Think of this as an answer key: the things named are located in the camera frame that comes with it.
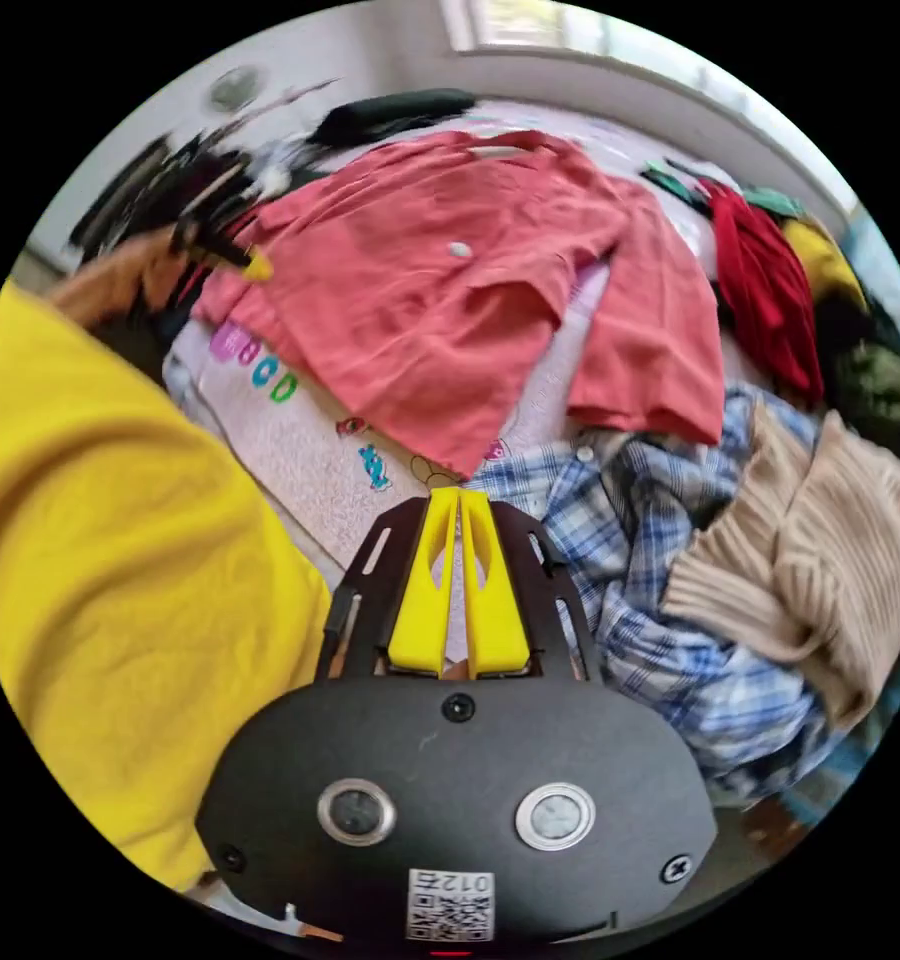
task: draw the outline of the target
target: yellow garment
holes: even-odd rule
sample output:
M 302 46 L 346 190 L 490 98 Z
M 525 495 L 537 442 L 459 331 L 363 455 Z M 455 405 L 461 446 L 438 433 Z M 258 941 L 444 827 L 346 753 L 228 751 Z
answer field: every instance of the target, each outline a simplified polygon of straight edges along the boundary
M 788 220 L 782 230 L 807 275 L 814 303 L 828 293 L 842 292 L 865 313 L 870 312 L 850 264 L 831 237 L 802 220 Z
M 41 301 L 0 295 L 0 682 L 50 772 L 184 890 L 257 710 L 313 677 L 329 595 L 226 447 Z

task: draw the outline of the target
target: window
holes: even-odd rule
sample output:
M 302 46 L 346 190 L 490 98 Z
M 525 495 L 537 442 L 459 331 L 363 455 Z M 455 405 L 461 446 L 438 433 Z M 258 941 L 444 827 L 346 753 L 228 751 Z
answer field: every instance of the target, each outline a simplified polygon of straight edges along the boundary
M 555 0 L 457 2 L 471 22 L 472 40 L 464 47 L 566 50 L 648 70 L 752 124 L 809 171 L 846 213 L 857 206 L 850 184 L 806 134 L 755 90 L 679 43 L 626 20 Z

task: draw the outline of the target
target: screw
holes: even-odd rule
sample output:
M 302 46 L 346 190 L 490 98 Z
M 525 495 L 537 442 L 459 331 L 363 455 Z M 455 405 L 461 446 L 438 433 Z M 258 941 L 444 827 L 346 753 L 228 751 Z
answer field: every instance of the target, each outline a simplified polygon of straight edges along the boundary
M 247 866 L 247 858 L 230 843 L 220 848 L 220 859 L 231 873 L 243 873 Z
M 693 861 L 687 854 L 682 853 L 677 857 L 668 860 L 660 871 L 660 879 L 664 883 L 678 883 L 690 872 L 693 867 Z
M 468 693 L 452 693 L 440 709 L 451 723 L 466 723 L 477 712 L 477 705 Z

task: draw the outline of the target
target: dark green jacket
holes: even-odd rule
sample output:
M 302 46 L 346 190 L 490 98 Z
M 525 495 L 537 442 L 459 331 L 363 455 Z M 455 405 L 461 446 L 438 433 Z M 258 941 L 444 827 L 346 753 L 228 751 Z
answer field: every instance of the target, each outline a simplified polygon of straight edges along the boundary
M 833 406 L 860 436 L 900 459 L 900 357 L 862 344 L 834 363 Z

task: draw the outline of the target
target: red coral shirt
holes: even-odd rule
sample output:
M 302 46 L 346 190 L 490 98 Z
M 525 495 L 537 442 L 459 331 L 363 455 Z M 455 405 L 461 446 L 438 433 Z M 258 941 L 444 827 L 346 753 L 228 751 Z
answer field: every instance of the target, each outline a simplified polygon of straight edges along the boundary
M 570 143 L 520 131 L 389 144 L 262 208 L 241 240 L 262 245 L 272 280 L 218 272 L 197 314 L 260 336 L 351 413 L 463 476 L 519 399 L 577 270 L 606 254 L 568 413 L 720 437 L 723 363 L 703 271 L 649 190 Z

